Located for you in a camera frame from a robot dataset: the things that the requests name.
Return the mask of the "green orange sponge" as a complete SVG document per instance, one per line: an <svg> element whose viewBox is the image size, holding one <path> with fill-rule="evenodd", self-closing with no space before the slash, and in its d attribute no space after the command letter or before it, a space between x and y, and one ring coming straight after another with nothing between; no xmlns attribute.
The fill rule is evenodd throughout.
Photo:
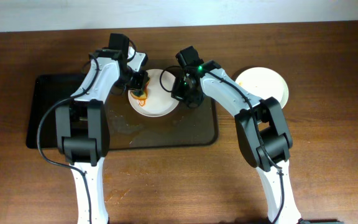
<svg viewBox="0 0 358 224"><path fill-rule="evenodd" d="M147 99L147 87L149 85L150 79L147 79L143 90L131 90L130 94L136 100L146 100Z"/></svg>

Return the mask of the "white plate top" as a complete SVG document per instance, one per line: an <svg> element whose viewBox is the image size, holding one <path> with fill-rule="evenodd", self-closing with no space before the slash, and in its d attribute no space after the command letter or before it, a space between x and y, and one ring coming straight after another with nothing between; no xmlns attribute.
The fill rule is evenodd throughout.
<svg viewBox="0 0 358 224"><path fill-rule="evenodd" d="M160 84L161 69L147 70L150 77L147 85L147 97L144 100L134 98L129 92L130 105L141 115L147 117L161 117L172 112L179 101L171 97L171 93L165 91Z"/></svg>

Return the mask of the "white plate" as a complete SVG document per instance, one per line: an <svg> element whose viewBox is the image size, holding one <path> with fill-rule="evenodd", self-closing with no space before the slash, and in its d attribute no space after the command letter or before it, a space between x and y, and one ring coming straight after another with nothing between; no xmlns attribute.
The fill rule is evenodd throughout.
<svg viewBox="0 0 358 224"><path fill-rule="evenodd" d="M280 100L280 105L282 108L285 107L289 99L289 89L288 85L286 83L283 84L283 93L282 93L282 99Z"/></svg>
<svg viewBox="0 0 358 224"><path fill-rule="evenodd" d="M130 105L141 115L147 117L161 117L172 112L179 101L171 97L171 93L165 91L160 84L161 69L147 70L150 77L147 85L147 97L144 100L134 98L129 92Z"/></svg>
<svg viewBox="0 0 358 224"><path fill-rule="evenodd" d="M276 71L265 67L254 67L243 71L235 80L249 93L266 100L271 96L280 102L284 78Z"/></svg>

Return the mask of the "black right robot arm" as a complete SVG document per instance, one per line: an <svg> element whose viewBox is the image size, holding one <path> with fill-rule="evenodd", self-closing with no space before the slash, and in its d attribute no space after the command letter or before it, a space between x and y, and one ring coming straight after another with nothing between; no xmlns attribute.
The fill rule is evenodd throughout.
<svg viewBox="0 0 358 224"><path fill-rule="evenodd" d="M241 154L261 179L270 223L301 223L289 175L293 140L280 103L249 93L217 62L204 62L192 46L175 57L182 74L175 79L172 98L199 106L208 96L231 114Z"/></svg>

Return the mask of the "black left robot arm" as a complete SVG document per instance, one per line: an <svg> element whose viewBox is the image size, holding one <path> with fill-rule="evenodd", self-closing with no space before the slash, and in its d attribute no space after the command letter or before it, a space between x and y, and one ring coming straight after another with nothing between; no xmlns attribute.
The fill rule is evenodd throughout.
<svg viewBox="0 0 358 224"><path fill-rule="evenodd" d="M57 147L75 181L78 223L108 223L103 192L103 163L110 133L105 104L113 88L145 90L147 62L124 34L112 33L108 46L89 56L80 87L55 109Z"/></svg>

